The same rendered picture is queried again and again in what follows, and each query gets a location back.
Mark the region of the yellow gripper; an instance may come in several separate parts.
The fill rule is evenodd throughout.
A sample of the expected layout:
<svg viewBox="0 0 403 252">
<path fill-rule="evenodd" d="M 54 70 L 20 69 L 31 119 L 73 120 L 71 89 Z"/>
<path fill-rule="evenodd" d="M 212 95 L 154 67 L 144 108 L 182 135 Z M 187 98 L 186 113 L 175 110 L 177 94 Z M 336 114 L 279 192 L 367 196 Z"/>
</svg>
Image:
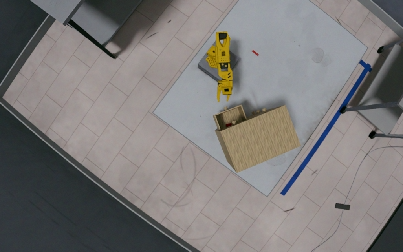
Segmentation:
<svg viewBox="0 0 403 252">
<path fill-rule="evenodd" d="M 232 80 L 218 80 L 217 86 L 217 100 L 220 101 L 220 93 L 222 91 L 223 95 L 227 95 L 227 102 L 229 100 L 230 95 L 232 94 L 233 89 L 233 81 Z"/>
</svg>

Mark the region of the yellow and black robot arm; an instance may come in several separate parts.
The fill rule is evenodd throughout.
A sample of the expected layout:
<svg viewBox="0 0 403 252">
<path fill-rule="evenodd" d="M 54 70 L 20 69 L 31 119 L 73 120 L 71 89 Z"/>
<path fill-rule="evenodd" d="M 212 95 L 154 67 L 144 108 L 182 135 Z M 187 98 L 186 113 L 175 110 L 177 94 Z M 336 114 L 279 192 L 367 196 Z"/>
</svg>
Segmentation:
<svg viewBox="0 0 403 252">
<path fill-rule="evenodd" d="M 223 40 L 223 43 L 220 43 L 220 40 Z M 208 57 L 206 61 L 208 62 L 211 68 L 218 69 L 218 75 L 223 80 L 233 80 L 233 72 L 230 68 L 230 54 L 229 54 L 229 46 L 230 40 L 227 31 L 225 32 L 216 32 L 216 46 L 212 47 L 208 52 Z M 228 68 L 228 71 L 221 71 L 221 69 Z"/>
</svg>

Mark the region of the wooden chest of drawers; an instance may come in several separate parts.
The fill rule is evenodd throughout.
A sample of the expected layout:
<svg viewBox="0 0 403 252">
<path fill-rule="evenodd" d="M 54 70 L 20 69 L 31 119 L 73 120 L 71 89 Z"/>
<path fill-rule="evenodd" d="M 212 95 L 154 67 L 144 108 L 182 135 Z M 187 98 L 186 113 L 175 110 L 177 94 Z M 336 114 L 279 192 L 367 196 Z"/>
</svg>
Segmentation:
<svg viewBox="0 0 403 252">
<path fill-rule="evenodd" d="M 236 173 L 301 146 L 286 105 L 215 132 Z"/>
</svg>

